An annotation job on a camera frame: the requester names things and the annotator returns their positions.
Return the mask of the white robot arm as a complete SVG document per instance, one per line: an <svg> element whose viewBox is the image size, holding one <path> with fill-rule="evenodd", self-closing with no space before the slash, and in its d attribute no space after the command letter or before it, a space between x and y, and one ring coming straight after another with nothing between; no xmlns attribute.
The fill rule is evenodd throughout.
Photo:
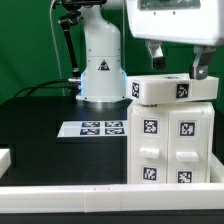
<svg viewBox="0 0 224 224"><path fill-rule="evenodd" d="M85 0L80 12L86 43L86 69L80 100L117 103L126 98L126 74L121 68L120 32L101 15L101 7L124 3L135 38L144 39L152 67L165 67L164 42L192 44L196 58L189 77L203 80L215 48L224 45L224 0Z"/></svg>

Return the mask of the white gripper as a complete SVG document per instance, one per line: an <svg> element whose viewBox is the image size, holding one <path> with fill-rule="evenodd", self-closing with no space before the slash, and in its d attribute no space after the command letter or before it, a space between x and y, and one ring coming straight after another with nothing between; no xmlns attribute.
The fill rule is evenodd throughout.
<svg viewBox="0 0 224 224"><path fill-rule="evenodd" d="M150 0L126 0L128 23L135 38L147 39L154 70L164 70L162 42L195 45L189 77L203 80L216 51L224 45L224 0L184 0L181 7L148 7Z"/></svg>

